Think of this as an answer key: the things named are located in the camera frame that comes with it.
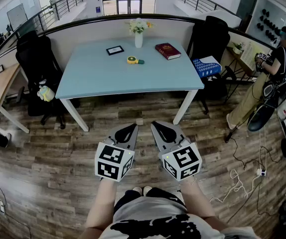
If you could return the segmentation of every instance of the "khaki pants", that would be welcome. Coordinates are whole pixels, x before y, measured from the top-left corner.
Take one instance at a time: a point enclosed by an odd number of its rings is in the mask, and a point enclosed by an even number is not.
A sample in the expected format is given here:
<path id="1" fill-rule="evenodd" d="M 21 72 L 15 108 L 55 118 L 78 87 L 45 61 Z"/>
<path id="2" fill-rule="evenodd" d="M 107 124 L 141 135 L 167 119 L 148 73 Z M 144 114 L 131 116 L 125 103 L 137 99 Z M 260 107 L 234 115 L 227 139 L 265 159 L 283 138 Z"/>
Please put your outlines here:
<path id="1" fill-rule="evenodd" d="M 256 106 L 261 103 L 259 99 L 263 96 L 263 86 L 269 80 L 269 75 L 261 73 L 257 77 L 254 84 L 247 90 L 242 101 L 235 109 L 229 114 L 229 123 L 238 125 L 243 123 L 249 115 L 254 111 Z"/>

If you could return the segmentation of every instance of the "white t-shirt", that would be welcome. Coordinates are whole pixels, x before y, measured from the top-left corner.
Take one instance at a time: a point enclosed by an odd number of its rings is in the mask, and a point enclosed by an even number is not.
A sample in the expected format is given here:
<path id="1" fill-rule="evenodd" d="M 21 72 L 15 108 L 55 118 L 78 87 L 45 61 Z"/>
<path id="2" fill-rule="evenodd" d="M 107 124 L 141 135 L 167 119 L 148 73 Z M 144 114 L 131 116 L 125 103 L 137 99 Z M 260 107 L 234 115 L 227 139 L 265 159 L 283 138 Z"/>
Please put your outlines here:
<path id="1" fill-rule="evenodd" d="M 258 239 L 251 227 L 212 229 L 184 206 L 165 198 L 139 197 L 123 205 L 100 239 Z"/>

